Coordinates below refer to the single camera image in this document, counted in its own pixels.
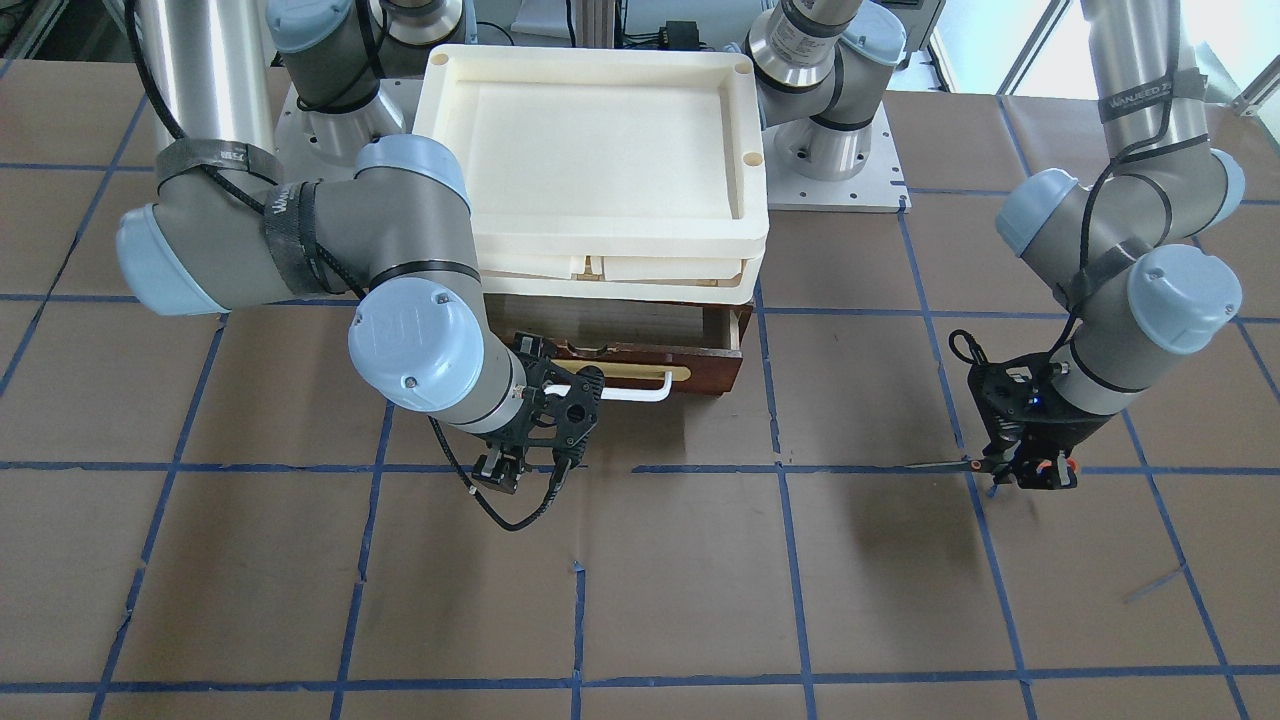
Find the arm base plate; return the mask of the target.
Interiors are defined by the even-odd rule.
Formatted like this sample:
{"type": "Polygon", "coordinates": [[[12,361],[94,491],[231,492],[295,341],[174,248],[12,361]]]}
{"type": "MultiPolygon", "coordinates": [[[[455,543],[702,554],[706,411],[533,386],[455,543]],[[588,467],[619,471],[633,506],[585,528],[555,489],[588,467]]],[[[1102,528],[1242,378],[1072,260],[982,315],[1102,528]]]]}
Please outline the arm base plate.
{"type": "Polygon", "coordinates": [[[763,135],[772,210],[896,213],[911,208],[887,111],[844,132],[810,118],[763,135]]]}
{"type": "Polygon", "coordinates": [[[283,167],[282,179],[292,183],[351,178],[361,149],[383,136],[412,129],[412,114],[396,101],[398,91],[392,81],[385,81],[364,108],[326,114],[300,109],[298,94],[291,87],[275,128],[274,155],[283,167]]]}

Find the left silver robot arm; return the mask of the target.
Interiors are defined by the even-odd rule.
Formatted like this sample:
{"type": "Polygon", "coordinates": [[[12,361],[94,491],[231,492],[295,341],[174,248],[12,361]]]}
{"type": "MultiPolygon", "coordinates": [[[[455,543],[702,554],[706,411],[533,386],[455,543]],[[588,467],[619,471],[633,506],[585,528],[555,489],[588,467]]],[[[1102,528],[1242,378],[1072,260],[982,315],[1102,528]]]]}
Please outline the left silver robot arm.
{"type": "MultiPolygon", "coordinates": [[[[1245,191],[1213,149],[1204,77],[1176,1],[1085,1],[1108,164],[1091,186],[1051,168],[1023,181],[995,225],[1068,311],[1053,345],[1005,363],[961,340],[957,357],[988,436],[959,471],[995,484],[1069,489],[1073,450],[1201,351],[1236,314],[1242,284],[1187,238],[1245,191]]],[[[778,1],[742,50],[760,92],[771,168],[838,186],[859,174],[873,120],[905,54],[901,20],[860,1],[778,1]]]]}

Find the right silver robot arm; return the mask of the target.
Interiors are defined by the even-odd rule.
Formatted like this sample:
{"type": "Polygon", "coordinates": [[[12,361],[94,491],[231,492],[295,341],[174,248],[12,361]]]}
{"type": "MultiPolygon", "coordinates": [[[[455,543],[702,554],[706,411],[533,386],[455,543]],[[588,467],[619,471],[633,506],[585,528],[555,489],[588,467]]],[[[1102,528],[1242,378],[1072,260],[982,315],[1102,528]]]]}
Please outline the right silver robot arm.
{"type": "Polygon", "coordinates": [[[390,118],[348,179],[289,182],[271,150],[260,22],[247,1],[128,1],[134,67],[164,133],[157,200],[116,258],[154,313],[192,316],[351,292],[356,372],[393,404],[486,442],[471,478],[511,493],[530,448],[549,489],[581,461],[604,377],[490,328],[460,163],[390,118]]]}

